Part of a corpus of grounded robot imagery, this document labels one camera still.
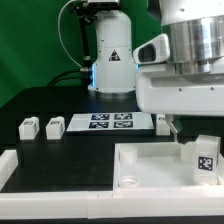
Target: black table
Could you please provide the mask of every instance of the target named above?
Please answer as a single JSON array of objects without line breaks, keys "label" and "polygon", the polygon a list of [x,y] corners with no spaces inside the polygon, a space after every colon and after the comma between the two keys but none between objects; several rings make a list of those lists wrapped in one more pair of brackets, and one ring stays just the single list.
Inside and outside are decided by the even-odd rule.
[{"label": "black table", "polygon": [[[20,92],[0,109],[0,154],[17,149],[19,166],[2,192],[58,192],[112,190],[116,143],[166,142],[153,130],[65,132],[61,140],[47,140],[45,127],[52,117],[63,116],[66,128],[73,114],[137,112],[136,100],[108,101],[88,96],[82,87],[40,87]],[[18,127],[27,117],[40,120],[33,141],[20,141]],[[222,136],[222,118],[183,117],[179,140],[198,134]],[[32,223],[220,223],[222,217],[170,217],[102,220],[33,220]],[[8,221],[31,223],[31,221]]]}]

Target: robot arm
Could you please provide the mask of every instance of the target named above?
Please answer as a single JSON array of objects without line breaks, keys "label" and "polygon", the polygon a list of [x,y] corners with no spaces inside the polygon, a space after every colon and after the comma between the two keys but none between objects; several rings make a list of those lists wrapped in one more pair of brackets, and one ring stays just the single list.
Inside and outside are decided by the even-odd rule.
[{"label": "robot arm", "polygon": [[[156,114],[223,116],[224,2],[159,3],[170,56],[158,63],[157,59],[165,56],[164,42],[158,42],[159,37],[157,42],[151,41],[158,54],[154,61],[141,63],[144,66],[138,70],[136,92],[140,109]],[[147,46],[141,46],[139,52]],[[139,63],[142,54],[135,52],[134,56]]]}]

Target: white block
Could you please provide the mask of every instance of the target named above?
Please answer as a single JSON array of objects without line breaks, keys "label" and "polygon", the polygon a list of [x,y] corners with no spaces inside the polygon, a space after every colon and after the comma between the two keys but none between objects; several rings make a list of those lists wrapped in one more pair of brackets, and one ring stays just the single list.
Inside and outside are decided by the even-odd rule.
[{"label": "white block", "polygon": [[18,166],[16,150],[6,150],[0,157],[0,191]]},{"label": "white block", "polygon": [[166,123],[165,114],[156,115],[156,135],[157,136],[170,136],[170,127]]},{"label": "white block", "polygon": [[86,198],[87,192],[2,193],[0,220],[86,219]]},{"label": "white block", "polygon": [[37,117],[26,118],[19,126],[20,140],[35,139],[39,130],[39,119]]},{"label": "white block", "polygon": [[200,135],[196,141],[194,181],[199,184],[217,185],[219,137]]},{"label": "white block", "polygon": [[181,160],[185,163],[194,163],[195,158],[195,142],[188,142],[181,145]]},{"label": "white block", "polygon": [[63,117],[52,118],[47,127],[47,139],[61,139],[65,131],[65,119]]}]

